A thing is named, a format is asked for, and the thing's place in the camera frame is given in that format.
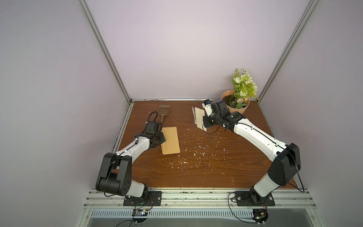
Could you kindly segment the brown plastic slotted scoop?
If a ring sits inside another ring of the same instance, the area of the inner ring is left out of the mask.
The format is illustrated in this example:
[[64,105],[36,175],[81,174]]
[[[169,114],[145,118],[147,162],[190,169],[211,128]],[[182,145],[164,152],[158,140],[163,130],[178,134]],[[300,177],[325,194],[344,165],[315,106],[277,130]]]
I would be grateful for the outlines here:
[[169,105],[160,105],[158,109],[158,114],[161,116],[160,122],[163,123],[164,117],[169,114],[170,106]]

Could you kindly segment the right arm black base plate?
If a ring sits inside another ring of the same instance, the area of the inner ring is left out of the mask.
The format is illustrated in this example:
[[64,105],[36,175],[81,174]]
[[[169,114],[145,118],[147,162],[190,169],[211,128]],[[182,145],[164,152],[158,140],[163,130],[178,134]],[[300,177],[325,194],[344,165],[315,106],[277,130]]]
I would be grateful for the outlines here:
[[273,207],[275,206],[275,201],[272,196],[272,193],[269,193],[265,197],[261,197],[259,194],[255,192],[248,192],[248,191],[235,191],[233,192],[234,197],[237,202],[237,206],[268,206]]

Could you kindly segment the tan paper envelope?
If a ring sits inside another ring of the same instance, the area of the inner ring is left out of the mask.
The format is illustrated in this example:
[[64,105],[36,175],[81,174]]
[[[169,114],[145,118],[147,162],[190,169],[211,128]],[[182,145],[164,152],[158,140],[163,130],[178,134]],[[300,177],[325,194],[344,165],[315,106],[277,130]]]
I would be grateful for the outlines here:
[[165,142],[161,144],[163,155],[172,155],[180,153],[180,145],[177,127],[165,127],[162,129]]

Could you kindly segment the aluminium front rail frame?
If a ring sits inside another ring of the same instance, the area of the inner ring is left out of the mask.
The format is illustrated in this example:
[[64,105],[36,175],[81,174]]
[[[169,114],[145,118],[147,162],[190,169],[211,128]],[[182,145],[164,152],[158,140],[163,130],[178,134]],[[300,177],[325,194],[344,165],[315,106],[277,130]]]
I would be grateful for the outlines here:
[[[235,191],[247,191],[243,188],[152,188],[161,191],[161,206],[126,207],[124,197],[105,197],[103,193],[91,190],[83,211],[76,223],[77,227],[89,227],[92,219],[118,218],[130,220],[134,209],[150,209],[147,220],[156,218],[223,218],[237,220],[229,210],[227,196],[234,197]],[[289,211],[300,211],[308,224],[324,227],[325,223],[308,191],[296,189],[277,189],[272,192],[275,206],[267,207],[268,220],[292,218]],[[235,215],[247,222],[258,225],[253,219],[253,210],[263,206],[237,206],[235,199],[230,201]]]

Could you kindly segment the cream letter paper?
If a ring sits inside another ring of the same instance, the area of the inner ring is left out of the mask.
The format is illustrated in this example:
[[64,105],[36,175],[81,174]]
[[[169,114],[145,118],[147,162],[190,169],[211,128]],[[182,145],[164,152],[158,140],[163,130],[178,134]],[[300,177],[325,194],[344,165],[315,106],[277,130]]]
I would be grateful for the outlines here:
[[192,112],[194,116],[194,123],[196,124],[197,128],[207,131],[207,128],[204,126],[203,117],[205,116],[205,111],[203,109],[192,107]]

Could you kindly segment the green white artificial flowers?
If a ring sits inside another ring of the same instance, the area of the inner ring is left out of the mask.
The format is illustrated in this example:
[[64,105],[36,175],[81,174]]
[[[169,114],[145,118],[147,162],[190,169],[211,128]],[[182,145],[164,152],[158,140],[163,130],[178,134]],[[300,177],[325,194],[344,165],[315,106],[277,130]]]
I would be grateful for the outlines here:
[[235,90],[235,98],[239,103],[243,102],[243,98],[256,98],[258,87],[253,81],[247,69],[235,69],[232,77],[233,89]]

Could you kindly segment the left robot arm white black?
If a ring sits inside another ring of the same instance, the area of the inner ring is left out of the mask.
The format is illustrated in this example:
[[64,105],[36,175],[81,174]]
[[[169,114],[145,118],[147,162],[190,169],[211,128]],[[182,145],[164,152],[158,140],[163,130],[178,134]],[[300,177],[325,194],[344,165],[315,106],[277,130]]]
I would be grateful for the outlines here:
[[105,194],[146,200],[148,188],[132,180],[132,164],[143,152],[164,142],[162,123],[147,121],[143,132],[135,134],[132,143],[116,153],[104,155],[95,189]]

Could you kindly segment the ribbed beige flower pot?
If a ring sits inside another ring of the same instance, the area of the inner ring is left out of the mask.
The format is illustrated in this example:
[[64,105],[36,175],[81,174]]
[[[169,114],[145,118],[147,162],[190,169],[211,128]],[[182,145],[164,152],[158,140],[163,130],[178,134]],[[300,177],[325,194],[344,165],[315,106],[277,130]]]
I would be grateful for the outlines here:
[[237,101],[237,99],[234,100],[234,98],[235,98],[234,94],[235,94],[234,89],[227,90],[222,94],[221,99],[226,102],[226,105],[227,105],[228,109],[230,110],[230,112],[239,112],[239,113],[243,114],[251,102],[250,98],[249,97],[243,98],[243,102],[239,103]]

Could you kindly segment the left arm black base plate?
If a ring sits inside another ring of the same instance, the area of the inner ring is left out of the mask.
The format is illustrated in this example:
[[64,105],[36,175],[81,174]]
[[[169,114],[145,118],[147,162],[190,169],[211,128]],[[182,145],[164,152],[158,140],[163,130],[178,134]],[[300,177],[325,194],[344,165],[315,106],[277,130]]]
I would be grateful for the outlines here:
[[142,197],[125,196],[123,206],[142,207],[142,206],[161,206],[162,192],[149,191]]

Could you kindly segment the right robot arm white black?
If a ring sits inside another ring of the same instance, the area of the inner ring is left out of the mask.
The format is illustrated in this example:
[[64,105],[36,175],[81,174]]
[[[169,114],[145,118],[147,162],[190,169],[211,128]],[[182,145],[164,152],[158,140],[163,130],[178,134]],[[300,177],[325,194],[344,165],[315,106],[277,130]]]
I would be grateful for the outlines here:
[[267,173],[250,189],[252,203],[261,204],[272,191],[286,186],[299,174],[301,160],[297,145],[281,142],[255,126],[243,114],[230,112],[224,100],[212,103],[206,99],[202,107],[206,111],[203,116],[205,128],[220,125],[248,140],[272,161]]

